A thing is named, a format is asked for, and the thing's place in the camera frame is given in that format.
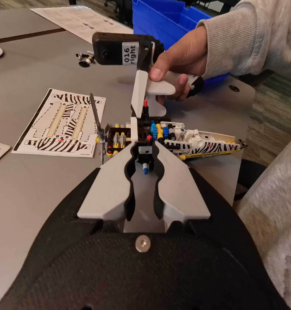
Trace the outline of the small black white lego assembly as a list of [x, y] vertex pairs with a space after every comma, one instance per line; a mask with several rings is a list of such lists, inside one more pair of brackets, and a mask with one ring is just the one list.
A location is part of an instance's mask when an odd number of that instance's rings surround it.
[[94, 52], [93, 51], [87, 51], [87, 53], [76, 53], [75, 56], [78, 58], [78, 64], [79, 66], [83, 68], [88, 68], [90, 67], [91, 64], [96, 64], [96, 60], [94, 57]]

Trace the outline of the blue plastic bin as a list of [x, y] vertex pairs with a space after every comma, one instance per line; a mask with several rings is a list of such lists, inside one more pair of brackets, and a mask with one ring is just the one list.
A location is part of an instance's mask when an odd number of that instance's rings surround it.
[[179, 1], [133, 1], [134, 34], [150, 35], [169, 49], [209, 15]]

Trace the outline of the person's right forearm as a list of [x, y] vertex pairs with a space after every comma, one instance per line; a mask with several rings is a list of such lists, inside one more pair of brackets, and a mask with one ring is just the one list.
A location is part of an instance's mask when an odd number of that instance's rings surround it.
[[200, 20], [207, 32], [203, 78], [269, 69], [291, 76], [291, 0], [240, 1], [232, 11]]

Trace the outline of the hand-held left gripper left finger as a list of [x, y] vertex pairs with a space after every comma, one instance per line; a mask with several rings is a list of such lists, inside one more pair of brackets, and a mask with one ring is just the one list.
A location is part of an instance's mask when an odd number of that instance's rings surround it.
[[132, 182], [136, 158], [137, 143], [132, 142], [101, 166], [77, 213], [79, 218], [132, 219], [136, 204]]

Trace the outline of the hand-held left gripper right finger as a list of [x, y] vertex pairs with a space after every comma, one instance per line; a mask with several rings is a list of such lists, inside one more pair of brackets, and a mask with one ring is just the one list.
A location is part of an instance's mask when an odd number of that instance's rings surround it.
[[185, 224], [192, 219], [209, 219], [209, 209], [189, 167], [158, 141], [153, 143], [153, 158], [158, 177], [153, 206], [158, 219], [163, 219], [165, 230], [174, 221]]

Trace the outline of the zebra striped sticker sheet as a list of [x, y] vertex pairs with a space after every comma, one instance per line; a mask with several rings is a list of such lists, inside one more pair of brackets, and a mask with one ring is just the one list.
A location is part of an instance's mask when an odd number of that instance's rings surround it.
[[11, 153], [92, 158], [96, 138], [90, 96], [50, 88]]

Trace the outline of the zebra striped lego helicopter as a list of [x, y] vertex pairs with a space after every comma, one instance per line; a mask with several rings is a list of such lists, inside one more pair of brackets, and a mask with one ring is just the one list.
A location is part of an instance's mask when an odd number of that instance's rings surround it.
[[[98, 118], [94, 97], [90, 94], [91, 105], [96, 123], [96, 143], [100, 146], [101, 165], [104, 164], [104, 157], [114, 157], [131, 141], [131, 123], [126, 126], [115, 125], [101, 128]], [[152, 141], [148, 145], [137, 143], [137, 162], [143, 165], [144, 174], [154, 169], [154, 158], [152, 156], [152, 145], [158, 141], [173, 153], [180, 160], [212, 157], [218, 155], [232, 154], [239, 152], [246, 147], [245, 141], [224, 134], [217, 134], [199, 130], [186, 130], [183, 123], [171, 122], [166, 117], [151, 117]]]

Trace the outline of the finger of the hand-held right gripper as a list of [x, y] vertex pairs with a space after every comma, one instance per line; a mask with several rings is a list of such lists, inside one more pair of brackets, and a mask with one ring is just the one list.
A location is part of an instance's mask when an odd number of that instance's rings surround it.
[[147, 82], [148, 72], [137, 70], [131, 100], [131, 107], [136, 115], [136, 118], [141, 118], [142, 115], [143, 102], [146, 96]]

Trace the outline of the white printed paper sheet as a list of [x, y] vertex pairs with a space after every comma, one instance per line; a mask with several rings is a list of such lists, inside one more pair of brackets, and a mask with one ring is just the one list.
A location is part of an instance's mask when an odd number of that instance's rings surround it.
[[86, 6], [34, 8], [34, 13], [91, 43], [95, 32], [133, 34], [133, 30]]

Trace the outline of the person's right hand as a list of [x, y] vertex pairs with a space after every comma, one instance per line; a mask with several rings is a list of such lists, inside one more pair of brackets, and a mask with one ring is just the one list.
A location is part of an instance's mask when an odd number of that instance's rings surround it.
[[168, 71], [179, 73], [175, 93], [168, 99], [183, 101], [190, 89], [187, 74], [202, 76], [207, 63], [207, 30], [204, 25], [188, 32], [177, 43], [163, 52], [151, 68], [148, 76], [152, 81], [163, 79]]

